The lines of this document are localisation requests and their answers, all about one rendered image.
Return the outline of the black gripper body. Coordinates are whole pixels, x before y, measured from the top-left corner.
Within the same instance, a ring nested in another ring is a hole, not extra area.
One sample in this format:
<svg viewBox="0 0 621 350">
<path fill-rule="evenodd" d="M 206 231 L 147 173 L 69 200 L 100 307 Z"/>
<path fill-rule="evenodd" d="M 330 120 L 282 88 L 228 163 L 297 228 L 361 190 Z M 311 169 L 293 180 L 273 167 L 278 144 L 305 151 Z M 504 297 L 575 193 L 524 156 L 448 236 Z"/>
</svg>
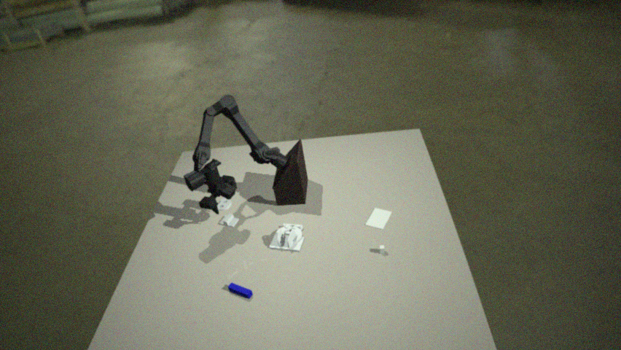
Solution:
<svg viewBox="0 0 621 350">
<path fill-rule="evenodd" d="M 210 197 L 204 197 L 202 199 L 202 201 L 199 203 L 201 208 L 212 210 L 216 206 L 216 200 L 215 199 L 217 198 L 217 196 L 216 196 L 216 193 L 215 193 L 216 192 L 215 188 L 216 188 L 217 185 L 221 184 L 222 180 L 224 180 L 225 183 L 228 183 L 228 182 L 230 183 L 232 180 L 235 181 L 235 178 L 233 176 L 223 175 L 223 176 L 219 176 L 219 178 L 216 181 L 213 181 L 213 182 L 205 181 L 205 184 L 208 185 L 207 192 L 211 193 L 211 196 Z"/>
</svg>

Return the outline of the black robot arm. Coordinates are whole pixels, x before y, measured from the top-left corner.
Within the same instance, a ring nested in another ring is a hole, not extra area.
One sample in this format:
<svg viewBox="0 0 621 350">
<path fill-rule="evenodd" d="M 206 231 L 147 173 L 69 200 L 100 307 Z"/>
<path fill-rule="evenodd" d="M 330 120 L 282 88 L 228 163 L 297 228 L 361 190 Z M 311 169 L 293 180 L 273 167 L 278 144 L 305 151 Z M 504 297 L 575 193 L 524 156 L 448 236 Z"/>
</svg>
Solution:
<svg viewBox="0 0 621 350">
<path fill-rule="evenodd" d="M 249 127 L 246 120 L 241 116 L 235 99 L 231 95 L 224 95 L 220 101 L 208 107 L 203 113 L 200 139 L 192 156 L 192 160 L 195 162 L 194 171 L 184 175 L 184 180 L 189 190 L 194 191 L 203 186 L 205 180 L 207 182 L 213 182 L 219 178 L 217 166 L 220 165 L 221 162 L 212 159 L 211 162 L 205 163 L 210 158 L 209 140 L 214 117 L 221 113 L 229 118 L 241 132 L 243 138 L 251 148 L 249 154 L 254 161 L 259 164 L 271 163 L 281 170 L 280 174 L 290 164 L 291 156 L 286 157 L 280 153 L 278 147 L 269 148 L 266 144 L 261 142 Z M 224 180 L 222 180 L 221 184 L 216 186 L 215 193 L 217 197 L 222 196 L 230 200 L 234 196 L 237 188 L 237 184 L 234 180 L 230 183 L 225 183 Z"/>
</svg>

